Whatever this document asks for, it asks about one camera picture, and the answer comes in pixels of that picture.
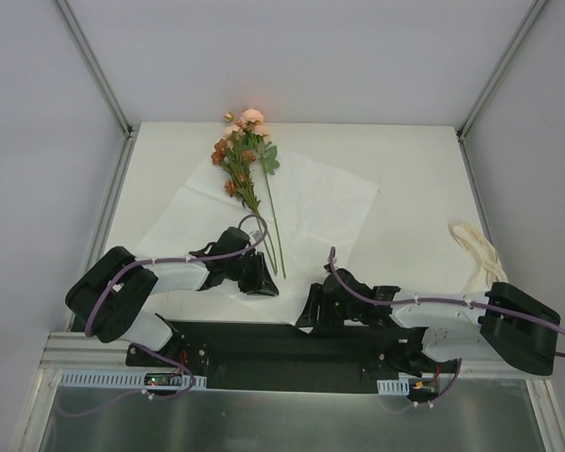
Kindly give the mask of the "translucent white wrapping paper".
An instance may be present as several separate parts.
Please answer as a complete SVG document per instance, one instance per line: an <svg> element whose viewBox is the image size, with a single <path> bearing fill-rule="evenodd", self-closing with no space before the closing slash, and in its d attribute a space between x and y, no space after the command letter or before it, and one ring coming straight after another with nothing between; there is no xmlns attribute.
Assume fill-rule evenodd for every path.
<svg viewBox="0 0 565 452"><path fill-rule="evenodd" d="M285 151L281 167L270 178L282 237L287 277L274 280L277 297L242 294L233 282L204 292L178 291L157 297L151 307L173 319L294 323L312 283L321 282L330 249L341 261L351 253L378 194L377 184L347 171ZM264 179L253 173L261 214L271 225ZM178 189L169 206L137 245L147 257L173 257L216 240L246 215L224 190L225 173L203 161Z"/></svg>

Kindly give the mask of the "orange brown flower bunch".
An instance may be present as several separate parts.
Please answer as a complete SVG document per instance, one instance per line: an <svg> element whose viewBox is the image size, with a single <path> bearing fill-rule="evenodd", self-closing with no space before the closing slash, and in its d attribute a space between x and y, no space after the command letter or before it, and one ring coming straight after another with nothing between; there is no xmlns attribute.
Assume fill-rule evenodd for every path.
<svg viewBox="0 0 565 452"><path fill-rule="evenodd" d="M266 191L273 207L271 188L267 177L274 175L280 167L277 146L265 143L256 137L233 140L221 138L211 153L212 164L221 168L227 179L224 190L229 197L237 199L251 213L260 216L261 200L255 190L253 168L260 167L266 178Z"/></svg>

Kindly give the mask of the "pink rose stem with leaves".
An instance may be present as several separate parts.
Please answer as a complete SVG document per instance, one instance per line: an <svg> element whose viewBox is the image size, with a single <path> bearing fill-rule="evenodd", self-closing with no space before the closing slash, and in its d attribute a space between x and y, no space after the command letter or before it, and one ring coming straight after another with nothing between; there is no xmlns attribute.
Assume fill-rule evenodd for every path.
<svg viewBox="0 0 565 452"><path fill-rule="evenodd" d="M222 138L214 145L213 163L227 175L224 190L231 198L253 214L261 214L253 173L259 171L264 179L266 199L271 215L272 233L266 235L266 256L275 274L287 277L283 243L274 203L270 178L280 168L278 148L271 139L263 113L255 108L243 110L239 115L224 114L226 128Z"/></svg>

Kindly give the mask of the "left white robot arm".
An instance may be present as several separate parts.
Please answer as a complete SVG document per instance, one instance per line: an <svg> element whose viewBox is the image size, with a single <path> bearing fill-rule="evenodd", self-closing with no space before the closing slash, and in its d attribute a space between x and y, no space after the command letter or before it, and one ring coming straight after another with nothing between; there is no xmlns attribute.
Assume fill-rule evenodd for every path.
<svg viewBox="0 0 565 452"><path fill-rule="evenodd" d="M248 234L230 227L217 241L179 257L138 259L114 247L74 284L65 304L84 322L86 335L103 343L123 339L138 344L158 365L169 366L180 355L177 333L145 311L145 302L155 294L204 291L225 281L235 282L245 295L279 295L264 254Z"/></svg>

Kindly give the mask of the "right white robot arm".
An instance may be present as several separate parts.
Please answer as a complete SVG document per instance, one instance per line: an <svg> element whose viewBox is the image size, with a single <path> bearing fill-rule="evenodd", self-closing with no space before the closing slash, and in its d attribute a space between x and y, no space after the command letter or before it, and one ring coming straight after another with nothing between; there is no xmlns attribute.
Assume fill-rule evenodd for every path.
<svg viewBox="0 0 565 452"><path fill-rule="evenodd" d="M554 371L559 314L508 282L484 292L420 295L396 285L370 287L344 268L315 282L296 326L315 332L362 324L382 333L404 331L405 343L384 355L403 372L427 371L454 360L495 361L527 374Z"/></svg>

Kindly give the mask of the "cream printed ribbon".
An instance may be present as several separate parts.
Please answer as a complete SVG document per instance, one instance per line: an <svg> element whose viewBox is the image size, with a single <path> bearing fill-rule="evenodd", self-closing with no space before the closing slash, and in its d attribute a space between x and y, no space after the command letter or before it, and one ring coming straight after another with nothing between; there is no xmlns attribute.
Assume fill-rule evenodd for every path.
<svg viewBox="0 0 565 452"><path fill-rule="evenodd" d="M497 250L479 229L467 221L457 221L449 223L448 230L475 263L474 271L462 289L463 293L475 293L481 284L491 288L493 283L509 281Z"/></svg>

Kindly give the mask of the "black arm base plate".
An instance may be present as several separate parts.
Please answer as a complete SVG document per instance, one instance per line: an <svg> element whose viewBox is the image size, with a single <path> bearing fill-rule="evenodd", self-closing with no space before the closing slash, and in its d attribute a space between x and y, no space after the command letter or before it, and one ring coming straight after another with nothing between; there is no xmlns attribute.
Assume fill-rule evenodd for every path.
<svg viewBox="0 0 565 452"><path fill-rule="evenodd" d="M171 323L173 335L148 352L138 339L123 340L127 367L158 368L150 387L178 379L201 388L330 394L374 394L385 381L429 380L440 373L505 369L491 349L474 358L435 361L418 346L424 332L415 329L371 331L346 327L308 335L288 324Z"/></svg>

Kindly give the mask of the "left aluminium frame post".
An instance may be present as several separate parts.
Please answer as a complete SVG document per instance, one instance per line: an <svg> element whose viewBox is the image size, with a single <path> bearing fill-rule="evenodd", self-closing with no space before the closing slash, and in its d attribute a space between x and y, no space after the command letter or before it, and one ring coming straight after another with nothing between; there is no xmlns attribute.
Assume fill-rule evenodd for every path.
<svg viewBox="0 0 565 452"><path fill-rule="evenodd" d="M123 136L129 138L134 132L134 125L129 121L127 115L124 113L121 103L109 83L71 3L67 0L55 0L52 1L52 4L67 29L73 45L88 70L95 87L98 89L99 94L103 98L112 118L118 125Z"/></svg>

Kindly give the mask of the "aluminium frame post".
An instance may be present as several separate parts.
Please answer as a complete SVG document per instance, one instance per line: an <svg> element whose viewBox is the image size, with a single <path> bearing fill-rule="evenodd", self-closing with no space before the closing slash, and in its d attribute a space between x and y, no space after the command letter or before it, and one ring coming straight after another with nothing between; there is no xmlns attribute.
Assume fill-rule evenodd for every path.
<svg viewBox="0 0 565 452"><path fill-rule="evenodd" d="M98 89L99 94L103 98L112 118L118 125L123 136L129 138L134 132L134 125L129 121L127 115L124 113L121 103L109 83L71 3L67 0L55 0L52 1L52 4L67 29L73 45L88 70L95 87Z"/></svg>
<svg viewBox="0 0 565 452"><path fill-rule="evenodd" d="M494 92L500 86L503 77L509 70L510 65L520 51L526 38L549 4L549 0L535 0L531 2L531 5L528 7L523 19L519 22L515 32L508 41L507 46L486 79L480 93L477 95L476 100L470 108L465 120L457 130L459 143L462 143L467 138L475 126L486 105L494 95Z"/></svg>

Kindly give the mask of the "aluminium front rail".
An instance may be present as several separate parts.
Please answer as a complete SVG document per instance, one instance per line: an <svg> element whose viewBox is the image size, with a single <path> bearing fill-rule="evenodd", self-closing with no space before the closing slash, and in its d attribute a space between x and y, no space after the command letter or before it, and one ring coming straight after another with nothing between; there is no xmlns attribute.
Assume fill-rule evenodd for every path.
<svg viewBox="0 0 565 452"><path fill-rule="evenodd" d="M39 368L122 370L130 343L104 344L82 332L51 332ZM460 376L469 379L542 379L500 361L462 361Z"/></svg>

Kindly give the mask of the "right aluminium frame post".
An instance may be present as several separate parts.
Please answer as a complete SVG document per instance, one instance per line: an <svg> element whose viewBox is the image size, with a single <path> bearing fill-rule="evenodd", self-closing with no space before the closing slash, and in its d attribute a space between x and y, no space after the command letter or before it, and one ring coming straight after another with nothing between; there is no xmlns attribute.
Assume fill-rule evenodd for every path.
<svg viewBox="0 0 565 452"><path fill-rule="evenodd" d="M549 0L535 0L531 2L531 5L528 7L523 19L519 22L515 32L508 41L507 46L486 79L480 93L477 95L476 100L470 108L465 120L457 130L459 143L462 143L467 138L475 126L486 105L494 95L494 92L500 86L503 77L509 70L510 65L520 51L526 38L549 4Z"/></svg>

